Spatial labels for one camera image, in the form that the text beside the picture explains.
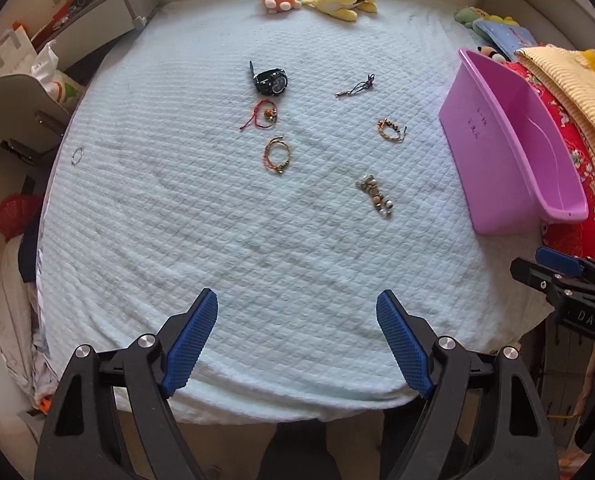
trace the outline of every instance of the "pink plastic bin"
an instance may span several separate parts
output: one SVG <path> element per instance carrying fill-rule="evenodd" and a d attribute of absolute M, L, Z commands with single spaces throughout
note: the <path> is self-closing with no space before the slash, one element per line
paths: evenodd
<path fill-rule="evenodd" d="M 439 111 L 473 229 L 482 235 L 581 222 L 589 208 L 573 160 L 530 84 L 478 52 L 460 66 Z"/>

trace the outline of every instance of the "black pants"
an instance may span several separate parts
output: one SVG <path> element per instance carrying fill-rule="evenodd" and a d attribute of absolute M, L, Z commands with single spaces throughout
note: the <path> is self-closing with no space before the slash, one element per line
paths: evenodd
<path fill-rule="evenodd" d="M 399 458 L 424 402 L 415 399 L 399 408 L 385 410 L 382 434 L 380 480 L 386 480 Z M 466 454 L 466 444 L 457 436 L 442 476 L 456 475 Z M 260 465 L 257 480 L 341 480 L 335 459 L 326 449 L 326 425 L 319 420 L 304 420 L 277 425 Z"/>

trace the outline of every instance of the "red mesh ball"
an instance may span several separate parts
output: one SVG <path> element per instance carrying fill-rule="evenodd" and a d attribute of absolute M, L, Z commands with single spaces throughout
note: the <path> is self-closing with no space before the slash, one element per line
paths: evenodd
<path fill-rule="evenodd" d="M 43 196 L 11 195 L 0 204 L 0 232 L 6 241 L 21 235 L 42 207 Z"/>

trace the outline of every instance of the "watch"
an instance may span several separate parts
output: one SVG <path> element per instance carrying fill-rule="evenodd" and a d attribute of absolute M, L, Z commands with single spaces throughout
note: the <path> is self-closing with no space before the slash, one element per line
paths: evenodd
<path fill-rule="evenodd" d="M 253 83 L 255 88 L 262 95 L 279 95 L 288 86 L 288 77 L 286 72 L 280 68 L 274 68 L 273 70 L 266 70 L 266 72 L 255 75 L 253 68 L 253 62 L 249 63 L 250 74 L 253 76 Z"/>

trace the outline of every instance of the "blue gripper pad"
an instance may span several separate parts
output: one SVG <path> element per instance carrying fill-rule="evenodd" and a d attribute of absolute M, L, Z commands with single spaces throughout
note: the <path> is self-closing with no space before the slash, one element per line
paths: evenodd
<path fill-rule="evenodd" d="M 540 247 L 535 252 L 535 260 L 540 265 L 556 270 L 569 278 L 579 278 L 583 271 L 577 258 L 559 253 L 548 247 Z"/>
<path fill-rule="evenodd" d="M 217 320 L 217 296 L 210 291 L 190 317 L 168 352 L 162 391 L 166 397 L 186 386 L 199 354 Z"/>
<path fill-rule="evenodd" d="M 385 292 L 377 297 L 375 310 L 377 322 L 406 383 L 427 399 L 434 388 L 429 376 L 429 357 Z"/>

